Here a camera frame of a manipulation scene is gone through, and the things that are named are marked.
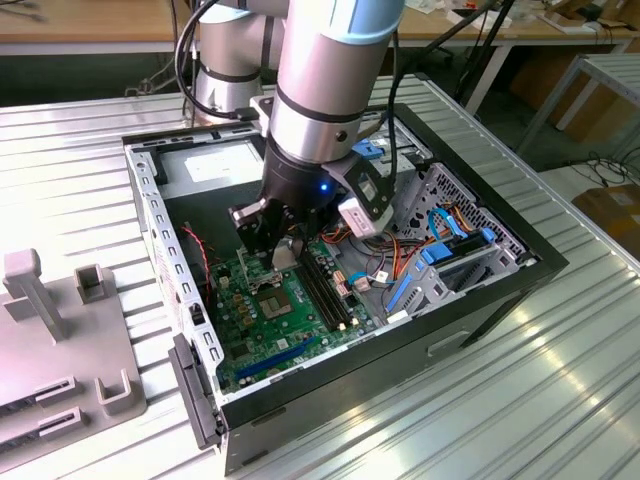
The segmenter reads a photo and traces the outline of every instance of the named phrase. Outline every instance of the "wire bundle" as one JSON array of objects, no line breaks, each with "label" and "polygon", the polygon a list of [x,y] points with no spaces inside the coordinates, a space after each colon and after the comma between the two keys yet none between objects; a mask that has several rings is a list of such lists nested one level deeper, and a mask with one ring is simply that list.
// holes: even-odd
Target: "wire bundle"
[{"label": "wire bundle", "polygon": [[211,286],[209,284],[209,277],[211,276],[211,271],[209,269],[209,260],[207,259],[207,252],[204,249],[204,241],[201,240],[200,237],[198,237],[195,233],[193,233],[191,229],[187,227],[182,227],[182,230],[184,230],[191,238],[193,238],[195,242],[198,244],[198,247],[200,247],[200,253],[202,254],[202,261],[204,263],[204,272],[206,275],[205,281],[207,284],[207,298],[205,302],[207,305],[209,305],[209,297],[211,296]]},{"label": "wire bundle", "polygon": [[[567,165],[571,167],[571,169],[578,175],[604,188],[607,188],[611,185],[622,185],[627,182],[631,182],[635,185],[640,185],[640,169],[638,169],[638,167],[631,163],[633,160],[635,160],[635,157],[631,158],[631,155],[639,150],[640,147],[636,147],[630,150],[624,157],[622,157],[619,162],[604,159],[598,154],[598,152],[591,151],[589,152],[589,157],[587,160],[569,162]],[[589,170],[591,170],[591,173],[593,173],[596,178],[593,178],[590,174],[581,172],[578,168],[576,168],[576,165],[587,165],[589,167]],[[611,178],[605,176],[603,175],[602,170],[609,171],[614,175],[617,175],[619,178]]]}]

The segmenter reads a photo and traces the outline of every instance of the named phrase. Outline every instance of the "power cable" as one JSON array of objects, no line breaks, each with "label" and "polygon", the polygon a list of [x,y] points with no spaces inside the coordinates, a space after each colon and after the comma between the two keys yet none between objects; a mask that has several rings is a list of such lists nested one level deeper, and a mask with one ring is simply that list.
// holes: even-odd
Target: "power cable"
[{"label": "power cable", "polygon": [[493,22],[493,25],[491,26],[491,30],[489,30],[489,33],[487,34],[487,38],[485,39],[484,44],[480,49],[480,52],[474,58],[474,61],[471,67],[469,68],[469,74],[464,77],[459,88],[456,90],[456,92],[453,95],[453,99],[456,102],[460,103],[462,101],[465,93],[467,92],[471,84],[477,80],[477,77],[480,75],[480,72],[484,71],[487,63],[489,62],[489,57],[491,55],[491,44],[496,38],[496,35],[498,34],[500,27],[504,23],[505,18],[507,18],[507,14],[509,13],[509,10],[511,10],[511,7],[513,6],[514,3],[515,3],[515,0],[505,0],[502,3],[502,8],[498,13],[497,18]]},{"label": "power cable", "polygon": [[462,80],[464,79],[464,77],[466,77],[469,74],[469,64],[471,63],[471,59],[475,58],[475,56],[478,55],[478,44],[480,43],[480,39],[482,38],[482,32],[484,32],[484,26],[487,23],[488,16],[489,16],[489,12],[487,11],[484,14],[484,18],[482,19],[482,26],[480,27],[480,31],[478,32],[478,36],[476,37],[476,43],[473,45],[473,48],[471,49],[471,53],[469,54],[467,61],[464,63],[464,66],[460,71],[460,77],[458,77],[458,81],[456,82],[456,92],[460,88],[460,84],[462,83]]},{"label": "power cable", "polygon": [[393,82],[391,83],[391,89],[389,90],[389,99],[387,102],[387,117],[389,122],[389,144],[391,149],[391,173],[389,174],[389,182],[391,184],[391,188],[393,189],[395,186],[396,174],[398,172],[398,152],[397,152],[397,143],[396,143],[396,132],[395,132],[395,119],[393,116],[394,113],[394,104],[396,101],[396,96],[398,94],[398,87],[400,86],[400,82],[404,76],[409,72],[409,70],[415,65],[420,57],[426,56],[433,52],[436,48],[442,45],[444,42],[449,40],[451,37],[456,35],[460,30],[465,28],[467,25],[473,23],[477,18],[484,15],[486,12],[493,7],[498,0],[488,0],[482,7],[478,8],[474,13],[461,20],[445,33],[440,35],[438,38],[433,40],[429,45],[423,47],[418,50],[417,54],[413,57],[412,60],[409,60],[404,63],[404,65],[396,72],[394,75]]},{"label": "power cable", "polygon": [[[175,1],[176,0],[168,0],[168,2],[169,2],[169,11],[171,12],[171,28],[173,30],[173,48],[174,48],[174,50],[175,50],[176,45],[178,43],[178,15],[176,13]],[[171,65],[173,65],[173,58],[174,58],[174,56],[172,55],[171,59],[160,70],[158,70],[156,73],[151,75],[149,78],[143,78],[140,81],[140,83],[138,84],[137,87],[127,87],[125,89],[125,91],[124,91],[124,96],[127,97],[130,92],[133,92],[133,94],[135,96],[151,95],[151,94],[156,93],[159,90],[162,90],[163,88],[171,85],[176,80],[175,77],[171,77],[170,79],[165,80],[160,85],[154,85],[153,82],[154,82],[154,80],[156,78],[158,78],[160,75],[162,75],[167,70],[169,70]]]},{"label": "power cable", "polygon": [[183,58],[185,56],[185,45],[189,45],[187,43],[187,39],[190,38],[191,35],[194,35],[195,37],[195,29],[196,29],[196,25],[198,24],[198,21],[202,18],[202,16],[207,13],[207,11],[213,7],[216,3],[218,3],[219,0],[207,0],[206,2],[202,3],[196,10],[195,12],[193,12],[193,14],[191,15],[191,17],[189,18],[189,20],[187,20],[186,25],[184,26],[184,29],[182,30],[182,34],[180,35],[180,38],[178,39],[178,44],[176,45],[176,52],[174,55],[174,67],[176,70],[176,81],[178,82],[178,87],[180,88],[180,91],[182,92],[182,94],[189,100],[189,102],[191,102],[191,104],[197,108],[198,110],[200,110],[203,113],[206,113],[207,115],[211,115],[212,117],[217,117],[217,118],[226,118],[226,119],[237,119],[241,117],[241,114],[239,114],[238,112],[219,112],[217,110],[214,110],[213,108],[207,107],[206,105],[204,105],[203,103],[201,103],[193,94],[193,92],[191,92],[189,90],[189,88],[187,87],[187,85],[185,84],[184,78],[182,77],[183,74]]}]

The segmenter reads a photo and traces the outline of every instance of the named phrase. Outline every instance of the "white label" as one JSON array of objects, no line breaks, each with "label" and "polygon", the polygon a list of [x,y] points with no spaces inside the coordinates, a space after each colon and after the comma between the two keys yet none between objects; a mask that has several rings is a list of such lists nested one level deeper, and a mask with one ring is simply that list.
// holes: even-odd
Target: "white label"
[{"label": "white label", "polygon": [[613,198],[615,202],[622,207],[633,205],[633,199],[626,193],[612,192],[612,193],[609,193],[609,196]]},{"label": "white label", "polygon": [[218,178],[233,182],[262,178],[262,165],[245,143],[220,146],[216,151],[190,157],[184,165],[194,182]]},{"label": "white label", "polygon": [[407,311],[406,310],[400,310],[398,313],[394,313],[393,315],[391,315],[390,317],[387,318],[387,323],[389,323],[390,325],[392,323],[398,322],[400,320],[403,320],[405,318],[407,318],[409,315],[407,315]]}]

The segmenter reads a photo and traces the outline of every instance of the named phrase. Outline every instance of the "red wire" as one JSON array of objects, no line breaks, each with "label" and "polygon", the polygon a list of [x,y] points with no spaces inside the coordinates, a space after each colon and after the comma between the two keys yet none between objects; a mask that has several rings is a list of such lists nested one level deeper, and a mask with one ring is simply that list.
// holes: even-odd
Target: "red wire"
[{"label": "red wire", "polygon": [[204,271],[205,274],[207,276],[206,281],[207,281],[207,298],[206,298],[206,302],[207,305],[209,305],[209,296],[211,295],[211,287],[209,286],[209,261],[207,260],[207,254],[204,251],[204,245],[202,244],[202,240],[200,240],[200,238],[198,238],[198,236],[193,233],[191,230],[189,230],[187,227],[182,227],[182,229],[187,232],[189,235],[191,235],[191,238],[193,238],[196,243],[198,244],[198,246],[200,247],[200,252],[202,253],[202,260],[204,260]]}]

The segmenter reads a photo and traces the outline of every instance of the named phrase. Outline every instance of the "metal rack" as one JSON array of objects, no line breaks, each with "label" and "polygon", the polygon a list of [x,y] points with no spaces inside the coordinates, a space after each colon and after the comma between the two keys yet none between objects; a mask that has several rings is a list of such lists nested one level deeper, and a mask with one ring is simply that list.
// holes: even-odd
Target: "metal rack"
[{"label": "metal rack", "polygon": [[[586,73],[592,80],[580,93],[579,98],[586,100],[598,84],[602,84],[640,108],[640,53],[578,55],[573,62],[571,62],[569,68],[567,68],[565,74],[542,104],[538,113],[533,117],[531,123],[529,123],[520,144],[516,147],[516,153],[518,153],[518,155],[522,155],[533,141],[540,127],[542,127],[547,118],[549,118],[549,115],[551,115],[551,112],[553,112],[565,91],[571,86],[580,73]],[[567,112],[567,115],[573,117],[583,104],[584,101],[580,102],[577,100],[571,107],[574,111],[572,113]],[[558,128],[563,129],[564,126],[566,126],[566,124],[563,126],[559,124]],[[614,159],[619,159],[629,145],[631,145],[638,136],[639,129],[640,124],[635,125],[629,134],[618,144],[612,154]]]},{"label": "metal rack", "polygon": [[[372,103],[386,102],[380,79]],[[491,334],[239,472],[243,478],[539,478],[640,469],[640,265],[434,84],[408,104],[570,261]],[[42,245],[67,271],[115,273],[147,412],[5,474],[8,479],[214,478],[168,362],[160,303],[135,220],[120,138],[182,126],[177,95],[0,110],[0,237]]]}]

